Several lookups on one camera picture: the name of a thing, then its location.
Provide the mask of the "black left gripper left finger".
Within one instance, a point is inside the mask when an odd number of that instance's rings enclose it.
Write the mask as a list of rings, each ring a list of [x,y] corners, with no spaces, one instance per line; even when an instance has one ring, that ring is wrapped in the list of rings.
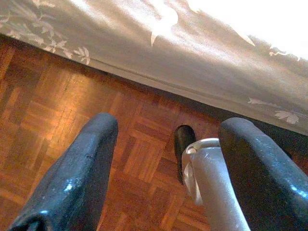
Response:
[[[48,169],[10,231],[95,231],[101,217],[118,122],[99,113]]]

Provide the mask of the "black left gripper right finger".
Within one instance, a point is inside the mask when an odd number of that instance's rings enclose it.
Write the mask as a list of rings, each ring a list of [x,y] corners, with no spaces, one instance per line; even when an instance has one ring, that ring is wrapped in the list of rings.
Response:
[[[306,231],[308,177],[252,122],[220,124],[219,142],[236,198],[253,231]]]

